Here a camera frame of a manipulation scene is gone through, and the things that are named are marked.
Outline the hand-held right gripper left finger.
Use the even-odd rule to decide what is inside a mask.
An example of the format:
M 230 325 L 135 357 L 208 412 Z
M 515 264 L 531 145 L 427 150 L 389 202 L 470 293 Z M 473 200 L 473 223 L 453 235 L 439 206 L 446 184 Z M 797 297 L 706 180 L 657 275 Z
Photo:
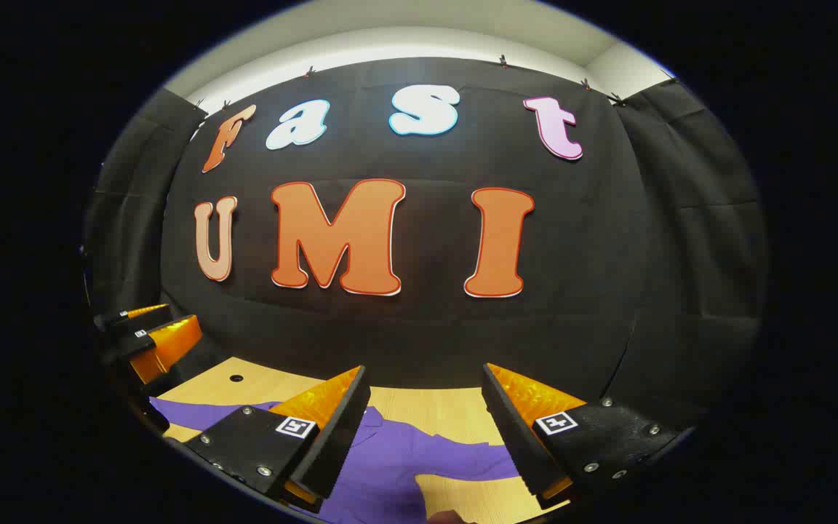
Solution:
M 262 365 L 216 365 L 165 394 L 189 408 L 227 407 L 169 440 L 216 480 L 270 507 L 318 510 L 329 498 L 370 400 L 368 368 L 316 379 Z

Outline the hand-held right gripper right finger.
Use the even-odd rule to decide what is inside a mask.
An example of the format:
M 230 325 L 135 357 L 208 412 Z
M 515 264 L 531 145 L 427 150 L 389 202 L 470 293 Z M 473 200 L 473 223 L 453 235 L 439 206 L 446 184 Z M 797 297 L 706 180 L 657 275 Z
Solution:
M 585 401 L 491 362 L 482 366 L 482 397 L 542 509 L 632 484 L 685 441 L 685 428 L 624 402 Z

